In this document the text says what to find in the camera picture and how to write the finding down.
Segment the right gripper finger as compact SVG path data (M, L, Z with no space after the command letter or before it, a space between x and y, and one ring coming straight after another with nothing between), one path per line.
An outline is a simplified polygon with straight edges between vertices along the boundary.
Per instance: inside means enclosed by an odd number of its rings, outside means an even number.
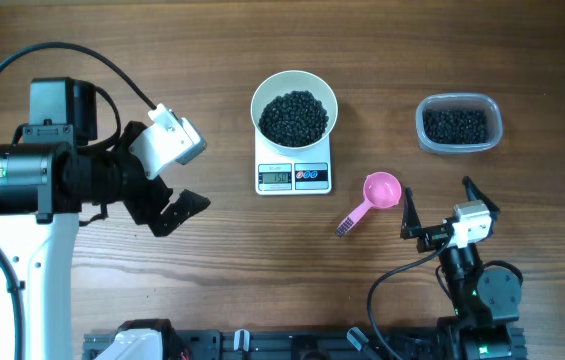
M422 226L413 202L412 190L407 187L404 189L404 211L400 236L402 239L412 239L419 237Z
M471 178L469 176L465 176L462 179L462 184L465 187L465 192L468 200L482 201L490 212L491 218L493 220L497 220L500 215L500 208L477 187L477 185L471 180Z

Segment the pink plastic measuring scoop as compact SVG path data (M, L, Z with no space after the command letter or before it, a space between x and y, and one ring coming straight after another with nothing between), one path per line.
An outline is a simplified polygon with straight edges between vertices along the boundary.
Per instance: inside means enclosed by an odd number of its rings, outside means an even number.
M398 179L387 172L375 172L368 175L363 184L363 202L352 210L338 225L335 234L343 237L371 209L389 209L401 199L402 187Z

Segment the black beans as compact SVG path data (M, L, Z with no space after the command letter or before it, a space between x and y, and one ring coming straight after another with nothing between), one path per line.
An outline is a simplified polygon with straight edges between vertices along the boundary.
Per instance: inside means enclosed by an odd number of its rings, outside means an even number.
M273 143L299 148L320 140L328 120L322 102L311 92L294 90L268 103L257 125L262 135Z

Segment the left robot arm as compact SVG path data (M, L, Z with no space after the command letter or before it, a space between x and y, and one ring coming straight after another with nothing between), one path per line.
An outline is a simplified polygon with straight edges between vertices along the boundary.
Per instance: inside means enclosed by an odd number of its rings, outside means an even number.
M69 77L36 79L28 122L0 145L0 356L12 319L26 358L72 357L71 264L84 204L98 206L105 219L110 204L122 203L157 237L209 205L161 179L170 164L205 150L197 129L158 105L148 123L118 124L100 140L96 101L103 94Z

